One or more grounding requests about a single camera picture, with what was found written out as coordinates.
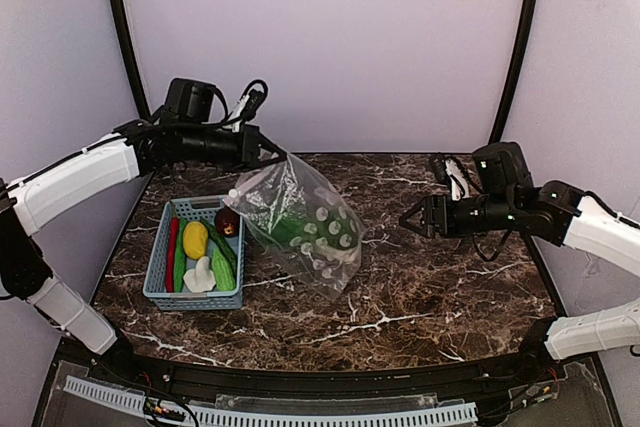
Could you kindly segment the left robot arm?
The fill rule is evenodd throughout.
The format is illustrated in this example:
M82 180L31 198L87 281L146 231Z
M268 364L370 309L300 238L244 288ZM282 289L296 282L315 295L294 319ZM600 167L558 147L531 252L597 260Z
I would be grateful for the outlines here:
M105 356L128 347L119 330L62 281L33 239L50 221L119 184L164 166L200 161L250 171L286 158L253 125L268 86L251 81L234 108L210 121L214 84L175 78L164 104L148 120L127 122L100 140L26 177L1 185L1 286L3 299L19 299L86 349Z

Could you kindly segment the green leafy vegetable toy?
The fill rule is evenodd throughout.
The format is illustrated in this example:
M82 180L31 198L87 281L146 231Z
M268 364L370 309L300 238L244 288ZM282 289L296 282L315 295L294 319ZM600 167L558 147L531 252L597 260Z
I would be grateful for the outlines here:
M360 221L342 206L320 206L306 213L285 214L267 229L269 240L300 254L315 269L330 264L358 267L362 235Z

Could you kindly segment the clear zip top bag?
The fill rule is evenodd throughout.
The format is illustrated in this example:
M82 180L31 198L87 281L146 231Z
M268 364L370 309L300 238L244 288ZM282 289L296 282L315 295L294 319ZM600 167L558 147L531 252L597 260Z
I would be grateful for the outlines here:
M283 270L329 300L361 266L361 220L325 176L291 153L241 175L223 202Z

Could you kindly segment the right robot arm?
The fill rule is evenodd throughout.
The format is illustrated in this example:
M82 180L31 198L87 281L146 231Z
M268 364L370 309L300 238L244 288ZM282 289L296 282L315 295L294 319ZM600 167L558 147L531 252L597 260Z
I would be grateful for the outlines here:
M399 218L400 226L424 238L471 241L499 232L538 239L584 272L603 262L639 275L639 223L614 210L595 192L559 180L534 183L520 145L497 142L472 154L479 180L473 182L455 158L438 155L432 168L447 194L429 194ZM520 350L547 361L627 348L639 353L639 297L619 305L536 321Z

